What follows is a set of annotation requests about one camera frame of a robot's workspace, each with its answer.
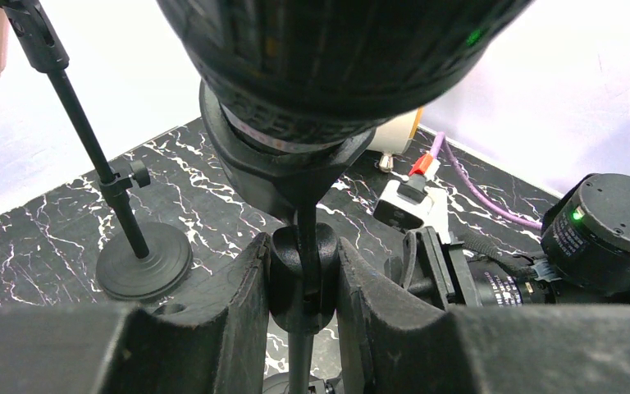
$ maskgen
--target stand base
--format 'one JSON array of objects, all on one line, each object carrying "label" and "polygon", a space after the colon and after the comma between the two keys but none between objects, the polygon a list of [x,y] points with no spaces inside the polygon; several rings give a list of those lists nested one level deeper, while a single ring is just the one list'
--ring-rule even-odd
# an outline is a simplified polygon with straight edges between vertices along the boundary
[{"label": "stand base", "polygon": [[325,381],[310,376],[310,392],[291,393],[289,392],[289,374],[287,372],[277,373],[264,379],[262,384],[262,394],[330,394],[326,389]]},{"label": "stand base", "polygon": [[150,253],[138,259],[124,234],[114,236],[100,252],[96,277],[115,300],[150,301],[173,291],[192,263],[192,247],[182,231],[164,223],[141,223]]}]

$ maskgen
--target green led light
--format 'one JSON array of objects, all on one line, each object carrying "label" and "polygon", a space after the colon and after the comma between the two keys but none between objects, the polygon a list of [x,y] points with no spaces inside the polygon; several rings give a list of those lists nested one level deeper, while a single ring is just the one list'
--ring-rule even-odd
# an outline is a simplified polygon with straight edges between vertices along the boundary
[{"label": "green led light", "polygon": [[580,209],[576,209],[571,214],[571,218],[573,218],[573,220],[581,220],[581,219],[583,219],[584,216],[586,216],[586,214],[583,213],[583,211],[580,210]]},{"label": "green led light", "polygon": [[482,29],[477,29],[474,30],[468,37],[467,41],[465,41],[465,43],[467,43],[467,45],[469,47],[472,47],[474,44],[477,43],[477,41],[479,41],[482,36],[484,35],[484,31]]}]

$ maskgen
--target white wall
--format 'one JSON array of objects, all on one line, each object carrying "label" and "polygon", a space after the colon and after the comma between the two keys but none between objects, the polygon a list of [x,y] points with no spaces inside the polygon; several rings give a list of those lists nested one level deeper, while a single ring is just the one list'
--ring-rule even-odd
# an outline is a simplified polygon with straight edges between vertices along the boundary
[{"label": "white wall", "polygon": [[561,192],[630,175],[630,2],[536,0],[422,124]]},{"label": "white wall", "polygon": [[[42,1],[113,158],[199,116],[199,75],[154,1]],[[0,213],[93,168],[46,76],[11,35],[0,80]]]}]

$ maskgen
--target black marble surface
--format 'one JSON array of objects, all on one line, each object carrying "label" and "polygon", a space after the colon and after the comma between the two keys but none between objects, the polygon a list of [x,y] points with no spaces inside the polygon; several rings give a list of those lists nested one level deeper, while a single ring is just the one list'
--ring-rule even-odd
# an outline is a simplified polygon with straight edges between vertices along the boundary
[{"label": "black marble surface", "polygon": [[[404,177],[431,146],[418,132],[395,170],[377,168],[378,153],[365,153],[317,206],[318,220],[347,237],[375,267],[400,254],[402,234],[372,217],[377,196],[392,177]],[[456,149],[470,177],[492,200],[512,212],[538,219],[556,198]],[[178,127],[124,156],[142,159],[152,185],[133,189],[131,204],[140,222],[159,221],[180,228],[194,248],[192,275],[212,275],[261,231],[281,224],[244,203],[221,170],[200,120]],[[451,231],[475,231],[506,253],[537,250],[532,230],[505,221],[483,208],[452,167],[443,165],[433,181],[449,191]],[[120,231],[118,221],[87,173],[0,216],[0,305],[55,305],[106,302],[94,280],[100,249]],[[286,334],[273,322],[268,329],[264,373],[288,369]],[[340,369],[336,321],[318,334],[313,373],[331,378]]]}]

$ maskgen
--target black stand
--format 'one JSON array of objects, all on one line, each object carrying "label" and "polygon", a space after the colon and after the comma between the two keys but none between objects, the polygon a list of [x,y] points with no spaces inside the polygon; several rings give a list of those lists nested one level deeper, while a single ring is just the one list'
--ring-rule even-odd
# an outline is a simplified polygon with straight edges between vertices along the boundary
[{"label": "black stand", "polygon": [[126,190],[133,186],[132,179],[139,187],[150,184],[148,170],[140,161],[131,162],[122,171],[110,168],[66,76],[69,57],[39,1],[0,0],[0,7],[6,12],[30,65],[47,74],[57,91],[95,166],[103,197],[126,236],[115,236],[103,247],[96,268],[98,284],[118,300],[152,300],[167,294],[189,271],[192,248],[187,237],[167,224],[151,222],[139,226],[136,222]]}]

